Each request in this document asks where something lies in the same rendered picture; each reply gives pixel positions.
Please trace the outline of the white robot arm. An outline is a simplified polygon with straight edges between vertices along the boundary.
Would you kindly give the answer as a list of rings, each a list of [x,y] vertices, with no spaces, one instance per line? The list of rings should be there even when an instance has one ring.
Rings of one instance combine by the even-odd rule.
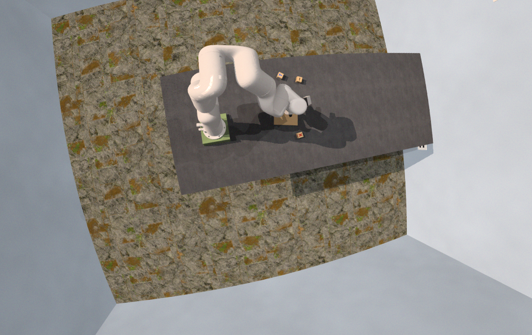
[[[199,73],[191,79],[189,95],[197,109],[197,127],[209,139],[219,139],[226,131],[218,102],[227,88],[225,63],[234,62],[238,85],[255,94],[259,107],[271,116],[282,117],[286,110],[301,115],[312,104],[310,96],[301,98],[286,84],[276,87],[275,80],[260,69],[257,51],[250,47],[208,45],[200,50],[198,61]]]

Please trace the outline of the tan flat mat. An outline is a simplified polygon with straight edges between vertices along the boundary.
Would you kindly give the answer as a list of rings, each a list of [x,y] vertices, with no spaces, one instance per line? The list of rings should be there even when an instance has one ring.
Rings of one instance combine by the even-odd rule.
[[[287,114],[283,114],[282,117],[274,117],[274,125],[295,125],[298,124],[298,115],[293,114],[289,117]]]

